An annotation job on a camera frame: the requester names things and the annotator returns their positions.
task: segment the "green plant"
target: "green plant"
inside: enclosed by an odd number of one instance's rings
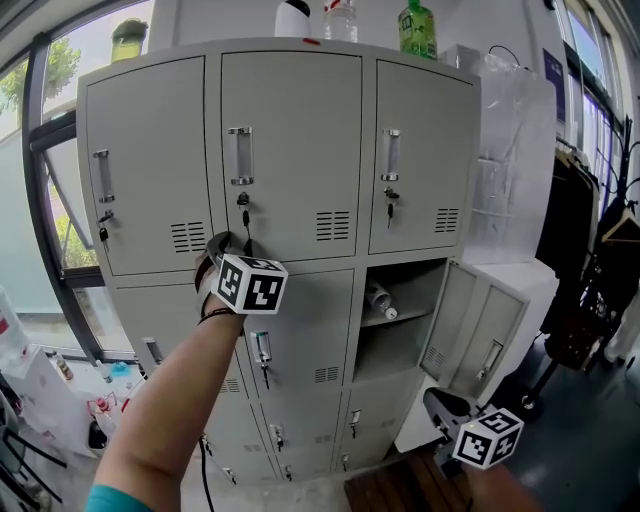
[[[44,79],[45,99],[55,98],[69,84],[78,70],[81,53],[81,50],[74,50],[69,46],[69,39],[66,37],[51,44]],[[21,119],[22,91],[26,75],[27,61],[24,61],[0,80],[0,115],[7,109],[17,109],[18,120]]]
[[[59,217],[56,219],[56,232],[58,234],[58,240],[60,240],[60,247],[64,251],[63,267],[65,268],[79,268],[79,267],[93,267],[98,265],[98,257],[94,250],[85,248],[82,240],[78,236],[76,229],[73,225],[69,226],[71,220],[68,216]]]

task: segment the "metal locker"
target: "metal locker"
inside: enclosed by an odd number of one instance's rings
[[[479,396],[500,364],[515,333],[526,301],[491,286],[469,347],[451,381],[451,389]]]
[[[467,195],[480,88],[402,64],[378,61],[377,69],[369,252],[454,246]],[[395,203],[390,223],[389,202]]]
[[[225,54],[222,136],[229,229],[256,256],[355,253],[361,58],[308,52]]]
[[[440,302],[436,306],[431,334],[427,340],[421,366],[434,379],[452,355],[467,315],[478,276],[469,268],[449,262]]]
[[[352,288],[352,270],[293,275],[277,315],[247,318],[258,395],[342,384]]]
[[[190,270],[212,236],[202,57],[87,88],[87,144],[114,276]]]
[[[393,439],[389,436],[372,435],[364,436],[348,445],[342,445],[338,454],[337,471],[352,471],[377,464],[389,451]]]
[[[193,284],[118,288],[113,303],[136,351],[148,350],[156,362],[166,358],[198,324]],[[243,342],[239,338],[236,347]],[[235,353],[222,389],[229,399],[247,398]]]
[[[420,376],[414,370],[352,389],[342,433],[343,446],[371,434],[386,433],[393,442]]]
[[[317,478],[331,472],[333,445],[292,450],[276,454],[283,480],[295,482]]]
[[[232,386],[243,386],[242,379],[238,381],[227,374],[205,428],[211,450],[214,454],[243,451],[266,453],[252,405],[232,396],[235,393],[244,394],[244,389],[240,391]]]
[[[262,401],[262,412],[276,453],[307,445],[333,446],[340,393],[305,393]]]
[[[227,479],[236,485],[256,485],[278,479],[275,460],[266,455],[216,453],[213,461]]]

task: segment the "green bottle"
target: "green bottle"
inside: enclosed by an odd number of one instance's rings
[[[420,5],[420,0],[409,0],[409,7],[398,16],[400,50],[428,59],[438,58],[436,24],[433,13]]]

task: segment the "wrist strap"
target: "wrist strap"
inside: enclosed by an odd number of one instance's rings
[[[214,309],[213,311],[209,311],[206,315],[204,315],[200,319],[200,321],[198,322],[198,325],[200,325],[205,320],[208,320],[209,318],[212,318],[214,316],[218,316],[218,315],[235,315],[235,314],[236,314],[235,311],[233,311],[233,309],[231,309],[231,308]]]

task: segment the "locker key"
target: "locker key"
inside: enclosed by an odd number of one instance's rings
[[[393,219],[393,207],[398,203],[400,194],[394,192],[391,187],[384,189],[385,200],[387,202],[387,229],[391,227],[391,219]]]
[[[267,370],[269,369],[269,367],[266,364],[262,363],[260,365],[260,368],[262,369],[262,375],[264,376],[264,383],[266,384],[267,389],[269,389],[269,375],[267,374]]]
[[[109,244],[107,243],[107,240],[109,239],[109,232],[107,231],[107,228],[102,226],[98,231],[98,236],[100,237],[100,241],[104,245],[104,250],[106,252],[109,252]]]

